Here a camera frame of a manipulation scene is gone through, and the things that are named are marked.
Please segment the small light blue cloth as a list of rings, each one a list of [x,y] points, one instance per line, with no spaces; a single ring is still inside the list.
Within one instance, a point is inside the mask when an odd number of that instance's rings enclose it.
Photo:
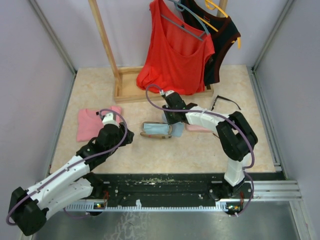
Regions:
[[[143,130],[148,135],[168,135],[168,126],[165,123],[145,123]]]

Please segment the plaid brown glasses case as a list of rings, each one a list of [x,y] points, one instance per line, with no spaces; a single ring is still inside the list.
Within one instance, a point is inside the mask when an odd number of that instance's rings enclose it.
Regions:
[[[141,125],[140,135],[153,139],[170,139],[172,131],[172,126],[167,123],[145,121]]]

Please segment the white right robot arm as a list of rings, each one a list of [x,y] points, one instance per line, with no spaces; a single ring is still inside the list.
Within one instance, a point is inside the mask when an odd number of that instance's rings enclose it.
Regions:
[[[223,192],[227,197],[235,198],[241,192],[244,170],[254,165],[253,150],[258,143],[258,138],[244,115],[239,111],[229,115],[219,114],[195,103],[186,104],[179,93],[173,90],[161,90],[160,95],[166,102],[162,107],[170,124],[182,122],[199,126],[218,136],[228,157]]]

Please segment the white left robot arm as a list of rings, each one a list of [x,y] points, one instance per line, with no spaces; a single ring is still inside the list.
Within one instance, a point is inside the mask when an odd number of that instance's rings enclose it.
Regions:
[[[11,194],[6,223],[30,236],[73,202],[101,197],[103,181],[92,171],[119,147],[131,144],[134,135],[124,122],[106,124],[60,169],[27,189],[16,188]]]

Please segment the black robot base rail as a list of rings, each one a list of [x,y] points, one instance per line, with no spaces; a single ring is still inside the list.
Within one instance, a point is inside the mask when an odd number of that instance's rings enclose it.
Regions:
[[[103,185],[93,196],[66,207],[87,212],[225,212],[239,213],[252,198],[245,179],[228,187],[221,173],[98,174]]]

